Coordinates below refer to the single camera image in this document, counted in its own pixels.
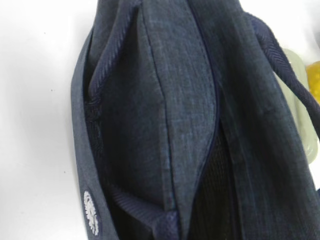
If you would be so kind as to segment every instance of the bag handle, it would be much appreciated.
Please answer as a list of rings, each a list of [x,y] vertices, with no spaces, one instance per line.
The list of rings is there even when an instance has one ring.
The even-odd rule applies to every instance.
[[[318,138],[320,138],[320,105],[310,92],[298,81],[291,64],[281,49],[271,29],[259,18],[247,13],[260,47],[273,71],[298,97],[309,113]]]
[[[101,93],[108,76],[117,64],[127,33],[141,0],[120,0],[110,37],[93,72],[88,87],[89,103],[101,102]]]

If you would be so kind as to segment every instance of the zipper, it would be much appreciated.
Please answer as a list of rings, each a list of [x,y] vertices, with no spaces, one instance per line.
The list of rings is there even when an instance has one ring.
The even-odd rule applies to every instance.
[[[213,132],[213,137],[210,145],[210,149],[208,152],[207,159],[205,160],[205,163],[202,167],[202,171],[200,174],[200,178],[198,183],[200,183],[205,175],[205,169],[208,166],[208,162],[210,160],[210,157],[213,153],[214,146],[216,143],[216,139],[218,136],[218,127],[220,123],[220,90],[219,90],[219,85],[217,83],[217,80],[215,78],[215,73],[214,73],[214,59],[211,58],[211,55],[209,54],[208,47],[207,47],[207,42],[204,38],[204,34],[201,28],[200,21],[197,18],[197,14],[195,9],[193,8],[192,4],[190,3],[189,0],[186,1],[187,5],[189,6],[189,9],[192,13],[193,19],[196,23],[198,32],[201,36],[202,43],[204,45],[204,49],[210,64],[210,69],[211,69],[211,74],[212,74],[212,79],[213,79],[213,84],[214,84],[214,91],[215,91],[215,102],[216,102],[216,110],[215,110],[215,120],[214,120],[214,132]],[[235,186],[235,179],[234,179],[234,172],[232,168],[232,162],[230,157],[228,157],[228,162],[227,162],[227,170],[228,170],[228,195],[230,199],[230,222],[231,222],[231,229],[232,229],[232,235],[234,240],[243,240],[242,235],[241,235],[241,224],[240,224],[240,216],[239,216],[239,209],[238,209],[238,200],[237,200],[237,193],[236,193],[236,186]]]

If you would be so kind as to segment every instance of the denim fabric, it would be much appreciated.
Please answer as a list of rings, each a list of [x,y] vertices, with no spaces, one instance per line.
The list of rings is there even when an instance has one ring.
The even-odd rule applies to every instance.
[[[84,192],[91,194],[95,204],[97,219],[99,222],[99,233],[93,235],[90,226],[86,224],[86,230],[89,240],[119,240],[116,229],[113,225],[112,217],[109,211],[104,193],[100,187],[100,181],[96,169],[94,156],[92,154],[91,143],[89,142],[87,124],[84,108],[84,69],[87,62],[88,51],[92,39],[92,31],[89,33],[79,59],[77,61],[71,84],[71,104],[72,104],[72,124],[74,136],[74,148],[77,165],[77,175],[79,180],[80,196],[82,197],[82,209],[84,221],[87,223],[86,210],[84,206]]]
[[[301,140],[237,0],[99,1],[71,87],[90,240],[320,238]]]
[[[221,75],[242,238],[319,239],[320,201],[302,143],[250,19],[236,0],[189,2]]]

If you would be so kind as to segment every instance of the stitching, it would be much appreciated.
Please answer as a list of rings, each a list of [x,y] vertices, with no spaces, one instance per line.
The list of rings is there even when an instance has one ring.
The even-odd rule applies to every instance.
[[[147,26],[146,26],[145,13],[144,13],[143,6],[141,7],[141,15],[142,15],[143,27],[144,27],[144,30],[145,30],[145,33],[146,33],[146,37],[147,37],[148,46],[150,48],[150,54],[151,54],[151,57],[152,57],[152,62],[153,62],[155,75],[156,75],[156,78],[158,80],[158,84],[159,84],[159,87],[160,87],[161,95],[162,95],[163,100],[164,100],[164,118],[165,118],[166,132],[167,132],[168,157],[169,157],[169,164],[170,164],[171,186],[172,186],[172,194],[173,194],[173,202],[174,202],[174,206],[173,207],[176,208],[176,206],[177,206],[177,198],[176,198],[176,190],[175,190],[175,184],[174,184],[174,173],[173,173],[172,151],[171,151],[170,134],[169,134],[167,101],[166,101],[166,97],[165,97],[165,94],[164,94],[163,86],[162,86],[161,81],[160,81],[160,77],[159,77],[159,73],[158,73],[158,69],[157,69],[157,65],[156,65],[156,61],[155,61],[154,51],[153,51],[153,48],[151,46],[151,40],[150,40],[148,29],[147,29]]]
[[[197,40],[197,43],[200,47],[200,50],[201,50],[201,55],[202,55],[202,58],[204,59],[205,62],[208,63],[208,65],[210,66],[210,69],[212,69],[211,67],[211,61],[209,59],[209,57],[207,56],[207,53],[205,52],[205,47],[206,47],[206,44],[205,44],[205,41],[204,39],[200,39],[200,36],[201,35],[201,30],[198,26],[198,24],[196,23],[196,19],[195,19],[195,16],[193,14],[193,11],[192,11],[192,8],[191,6],[189,5],[189,2],[187,1],[184,5],[184,10],[186,12],[186,15],[188,16],[190,22],[192,23],[192,25],[194,26],[194,28],[197,30],[197,33],[195,36],[196,36],[196,40]],[[210,95],[211,95],[211,98],[215,100],[215,104],[214,102],[212,103],[213,105],[213,112],[215,114],[215,117],[218,118],[219,116],[219,109],[218,109],[218,85],[215,85],[215,81],[214,81],[214,73],[213,73],[213,69],[212,71],[210,72],[209,70],[206,71],[206,73],[209,75],[209,76],[212,76],[212,84],[209,84],[209,88],[210,88]],[[199,166],[199,168],[197,169],[197,182],[195,182],[195,187],[197,187],[197,185],[199,184],[199,178],[201,176],[201,174],[204,173],[205,171],[205,166],[206,166],[206,163],[210,160],[210,158],[208,157],[208,155],[210,154],[210,151],[213,149],[214,147],[214,144],[215,144],[215,132],[218,131],[218,126],[219,126],[219,121],[216,121],[216,120],[213,120],[213,124],[215,124],[213,126],[213,133],[211,134],[210,138],[208,139],[207,141],[207,144],[206,144],[206,147],[207,147],[207,150],[204,150],[204,152],[207,152],[206,153],[206,157],[205,157],[205,160],[203,161],[203,163]]]

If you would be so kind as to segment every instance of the yellow object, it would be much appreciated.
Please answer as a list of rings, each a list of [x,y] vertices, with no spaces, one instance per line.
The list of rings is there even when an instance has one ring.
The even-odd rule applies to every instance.
[[[317,61],[306,68],[308,84],[311,94],[320,104],[320,61]]]

